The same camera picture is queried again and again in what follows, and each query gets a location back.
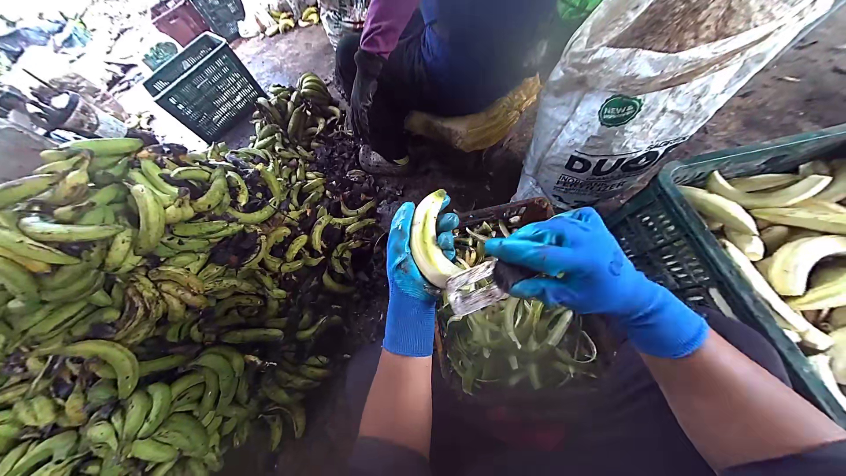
purple sleeve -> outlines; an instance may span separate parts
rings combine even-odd
[[[361,49],[383,58],[397,46],[399,35],[411,19],[420,0],[371,0],[367,9]]]

concrete floor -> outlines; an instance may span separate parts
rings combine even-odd
[[[688,157],[846,122],[844,24],[846,8],[841,8],[776,63],[756,75],[689,142],[675,150],[673,157]],[[314,71],[324,80],[332,78],[332,49],[319,26],[296,29],[273,38],[243,40],[234,49],[264,87],[275,82],[289,84],[305,71]],[[130,112],[154,111],[157,119],[153,124],[167,141],[189,147],[205,146],[175,119],[157,109],[143,87],[137,86],[120,99]],[[534,114],[530,110],[502,147],[472,155],[438,151],[413,177],[390,179],[387,184],[401,191],[403,200],[419,200],[436,188],[446,188],[453,197],[453,207],[458,210],[506,202],[516,187],[533,123]],[[228,138],[237,143],[238,136],[243,140],[250,130],[242,127],[232,131]],[[374,304],[374,317],[383,313],[383,306],[383,303]],[[357,424],[346,415],[343,378],[334,379],[317,399],[321,410],[310,414],[302,440],[286,443],[284,452],[276,457],[267,453],[266,440],[257,434],[250,438],[248,448],[228,454],[224,472],[284,472],[291,476],[343,472],[357,430]]]

hand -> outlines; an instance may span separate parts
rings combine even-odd
[[[385,59],[379,55],[359,50],[355,53],[355,80],[349,96],[353,134],[367,140],[370,135],[370,109],[376,92],[376,78],[382,71]]]
[[[520,281],[511,295],[606,314],[638,351],[684,357],[707,337],[705,320],[637,271],[593,208],[526,225],[505,239],[491,238],[485,253],[550,276]]]
[[[442,210],[448,204],[449,197],[443,201]],[[403,203],[393,215],[391,232],[387,236],[388,302],[382,347],[392,354],[427,357],[431,355],[435,339],[438,296],[429,291],[431,285],[411,256],[409,236],[414,214],[414,203]],[[445,213],[437,221],[437,243],[450,259],[455,257],[452,229],[458,224],[459,217],[455,213]]]

fertilizer bag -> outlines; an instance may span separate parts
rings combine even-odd
[[[604,0],[541,94],[513,200],[561,208],[629,189],[832,0]]]

plastic crate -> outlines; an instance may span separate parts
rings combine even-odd
[[[209,29],[200,12],[189,0],[163,0],[150,8],[156,29],[185,47]]]
[[[226,38],[228,42],[241,37],[238,33],[238,20],[244,19],[244,5],[241,0],[192,1],[212,31]]]
[[[255,110],[261,86],[220,36],[206,32],[144,81],[156,104],[212,142]]]
[[[676,186],[702,186],[713,170],[732,179],[787,172],[814,158],[835,157],[846,157],[846,124],[671,162],[606,224],[650,279],[688,303],[720,309],[761,333],[781,355],[796,391],[846,428],[846,412]]]

